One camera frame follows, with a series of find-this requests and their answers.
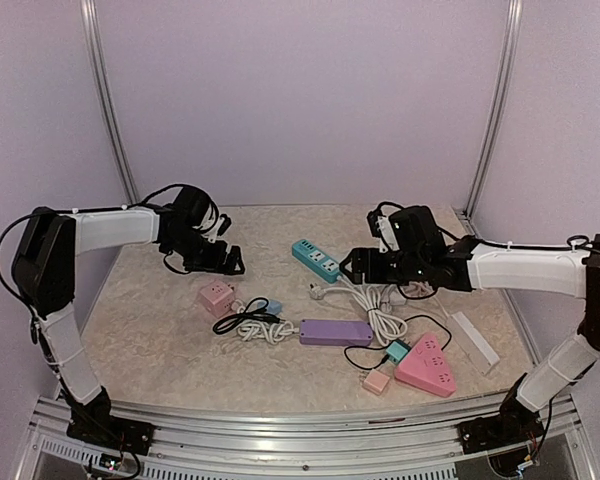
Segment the pink small plug adapter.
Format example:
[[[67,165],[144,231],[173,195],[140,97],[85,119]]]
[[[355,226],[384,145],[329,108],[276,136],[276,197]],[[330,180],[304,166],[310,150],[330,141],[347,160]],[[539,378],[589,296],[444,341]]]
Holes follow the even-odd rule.
[[[220,280],[202,287],[197,296],[198,303],[215,318],[222,318],[232,311],[236,300],[235,289]]]

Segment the teal power strip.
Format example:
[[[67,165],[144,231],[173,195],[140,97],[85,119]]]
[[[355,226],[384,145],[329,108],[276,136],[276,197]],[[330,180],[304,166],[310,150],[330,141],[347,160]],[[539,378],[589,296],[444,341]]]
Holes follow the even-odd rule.
[[[335,284],[340,276],[339,263],[306,239],[292,244],[292,256],[328,284]]]

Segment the light blue small plug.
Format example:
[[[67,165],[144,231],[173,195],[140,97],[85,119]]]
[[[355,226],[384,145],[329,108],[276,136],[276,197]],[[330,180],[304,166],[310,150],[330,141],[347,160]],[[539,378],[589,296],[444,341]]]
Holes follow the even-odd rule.
[[[282,304],[277,300],[269,300],[265,312],[271,315],[279,315],[282,311]]]

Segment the purple power strip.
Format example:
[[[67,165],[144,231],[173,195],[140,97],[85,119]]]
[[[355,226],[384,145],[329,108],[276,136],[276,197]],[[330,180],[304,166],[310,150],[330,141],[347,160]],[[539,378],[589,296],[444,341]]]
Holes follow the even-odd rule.
[[[370,326],[362,321],[303,319],[299,341],[313,346],[369,346],[374,338]]]

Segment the teal plug adapter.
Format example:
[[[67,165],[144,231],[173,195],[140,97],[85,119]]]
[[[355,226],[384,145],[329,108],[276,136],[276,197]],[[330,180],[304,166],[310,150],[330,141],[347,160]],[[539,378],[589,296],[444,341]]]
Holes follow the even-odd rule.
[[[411,347],[409,344],[403,340],[395,339],[385,348],[381,364],[390,362],[393,365],[399,365],[410,351]]]

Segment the pink triangular power strip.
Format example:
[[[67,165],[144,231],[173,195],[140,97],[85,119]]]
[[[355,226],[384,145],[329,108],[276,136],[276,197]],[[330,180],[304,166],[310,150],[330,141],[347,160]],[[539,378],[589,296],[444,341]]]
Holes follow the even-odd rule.
[[[394,378],[442,398],[450,397],[457,390],[451,368],[432,332],[423,334],[394,368]]]

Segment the white power strip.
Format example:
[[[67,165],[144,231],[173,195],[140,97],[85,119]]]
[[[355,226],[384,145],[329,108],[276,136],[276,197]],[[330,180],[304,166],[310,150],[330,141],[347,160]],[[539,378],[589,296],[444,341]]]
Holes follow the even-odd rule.
[[[464,313],[453,313],[448,319],[448,328],[459,347],[483,376],[488,375],[500,363],[500,356]]]

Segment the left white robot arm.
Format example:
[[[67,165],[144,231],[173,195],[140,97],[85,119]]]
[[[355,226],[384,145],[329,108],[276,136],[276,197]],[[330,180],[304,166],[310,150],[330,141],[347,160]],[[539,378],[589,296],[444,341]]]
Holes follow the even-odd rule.
[[[101,445],[113,443],[120,424],[82,343],[74,312],[76,260],[96,250],[155,244],[160,253],[182,259],[179,274],[242,275],[241,249],[223,240],[231,225],[204,190],[173,186],[165,205],[154,195],[132,205],[57,210],[38,207],[15,220],[24,227],[5,290],[30,314],[29,332],[59,380],[72,425]]]

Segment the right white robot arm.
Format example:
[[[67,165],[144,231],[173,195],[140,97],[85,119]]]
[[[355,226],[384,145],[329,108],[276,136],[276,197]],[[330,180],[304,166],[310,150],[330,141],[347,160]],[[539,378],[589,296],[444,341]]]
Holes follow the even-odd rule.
[[[367,221],[379,246],[354,248],[339,265],[354,284],[417,282],[433,290],[528,290],[584,300],[576,331],[509,390],[491,423],[498,442],[515,442],[539,411],[600,359],[600,234],[575,235],[564,246],[456,237],[421,205],[389,216],[376,208]]]

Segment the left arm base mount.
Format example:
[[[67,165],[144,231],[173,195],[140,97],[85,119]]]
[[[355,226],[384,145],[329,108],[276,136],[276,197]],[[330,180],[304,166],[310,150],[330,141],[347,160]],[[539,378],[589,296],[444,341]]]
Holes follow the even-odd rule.
[[[67,435],[87,444],[146,456],[155,430],[148,422],[112,417],[108,428],[85,420],[71,420]]]

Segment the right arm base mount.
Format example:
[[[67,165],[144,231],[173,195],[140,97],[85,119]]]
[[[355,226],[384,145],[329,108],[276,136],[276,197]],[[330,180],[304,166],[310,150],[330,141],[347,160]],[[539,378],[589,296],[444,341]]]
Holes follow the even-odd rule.
[[[463,453],[473,454],[538,439],[544,428],[537,414],[529,418],[497,414],[461,422],[457,432]]]

